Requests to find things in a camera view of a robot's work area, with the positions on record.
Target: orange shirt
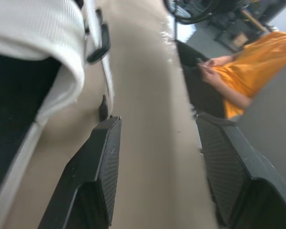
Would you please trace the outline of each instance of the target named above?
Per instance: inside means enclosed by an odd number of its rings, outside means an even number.
[[[253,98],[286,65],[286,33],[272,32],[246,45],[236,61],[215,67],[223,81],[234,90]],[[244,111],[225,100],[226,118]]]

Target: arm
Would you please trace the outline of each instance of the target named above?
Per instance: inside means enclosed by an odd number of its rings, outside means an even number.
[[[205,63],[205,65],[208,67],[224,66],[228,63],[235,61],[241,54],[242,54],[242,52],[238,52],[232,56],[220,56],[217,58],[213,58],[213,59],[210,59],[209,61],[207,61]]]
[[[205,65],[200,65],[200,69],[203,74],[203,80],[213,86],[229,102],[241,109],[246,109],[251,104],[251,98],[237,92],[225,84],[216,71]]]
[[[245,110],[252,102],[252,99],[237,92],[236,90],[229,87],[223,81],[220,81],[214,87],[226,100],[233,103],[235,106]]]

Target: beige floor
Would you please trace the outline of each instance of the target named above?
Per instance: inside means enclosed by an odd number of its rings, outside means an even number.
[[[204,167],[167,14],[160,0],[102,0],[122,117],[113,229],[216,229]],[[5,229],[35,229],[66,163],[97,124],[101,66],[89,67],[76,104],[48,123]]]

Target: smartphone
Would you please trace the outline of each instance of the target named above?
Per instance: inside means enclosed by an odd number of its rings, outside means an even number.
[[[201,64],[201,65],[205,65],[205,62],[201,59],[201,58],[197,58],[198,60],[198,63]]]

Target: hand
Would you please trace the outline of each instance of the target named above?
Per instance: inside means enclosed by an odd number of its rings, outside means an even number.
[[[217,67],[217,66],[219,66],[218,63],[217,63],[218,61],[216,59],[217,58],[213,58],[213,59],[208,60],[207,62],[204,63],[205,66],[207,66],[207,67]]]
[[[202,73],[202,80],[208,84],[210,84],[213,87],[217,87],[218,85],[220,85],[223,81],[220,77],[220,75],[214,71],[212,68],[202,65],[199,65],[199,68],[201,70]]]

